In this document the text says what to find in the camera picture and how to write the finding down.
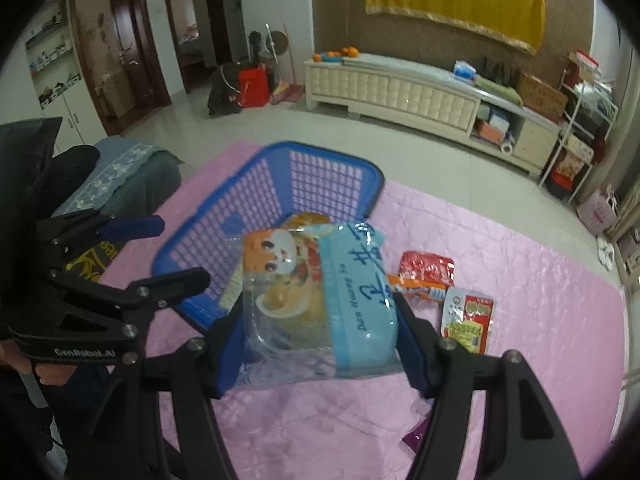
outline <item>red snack bag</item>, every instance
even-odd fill
[[[433,253],[405,251],[400,259],[399,275],[410,280],[454,286],[451,258]]]
[[[442,307],[442,335],[473,354],[484,354],[494,300],[463,288],[449,287]]]

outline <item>red box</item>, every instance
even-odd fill
[[[498,146],[504,142],[504,133],[485,121],[478,121],[478,135]]]

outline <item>mop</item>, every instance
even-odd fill
[[[271,94],[271,104],[275,105],[281,102],[285,97],[285,92],[289,89],[289,83],[282,80],[282,76],[280,75],[280,64],[278,63],[278,55],[276,54],[276,45],[273,43],[273,37],[271,35],[271,27],[269,23],[265,23],[264,26],[267,28],[267,39],[271,46],[271,53],[273,54],[273,61],[276,65],[276,76],[278,77],[278,86],[274,88],[273,93]]]

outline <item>doorway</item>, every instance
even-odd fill
[[[109,135],[171,104],[145,0],[69,0],[82,75]]]
[[[246,57],[240,0],[165,0],[185,90],[208,84],[215,67]]]

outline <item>pink quilt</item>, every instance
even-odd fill
[[[150,275],[158,248],[258,146],[236,144],[212,160],[158,210],[159,238],[130,242],[102,282],[124,288]],[[386,234],[387,269],[405,250],[453,257],[456,285],[493,296],[489,354],[517,348],[555,406],[582,470],[606,450],[623,375],[620,291],[572,260],[496,222],[395,182],[371,218]],[[421,317],[435,320],[436,312]],[[170,310],[151,325],[150,356],[172,352],[195,331]],[[482,433],[476,394],[459,478],[475,473]],[[162,427],[177,446],[169,394]],[[265,391],[231,391],[214,410],[241,479],[404,479],[413,453],[401,443],[428,412],[404,375],[324,381]]]

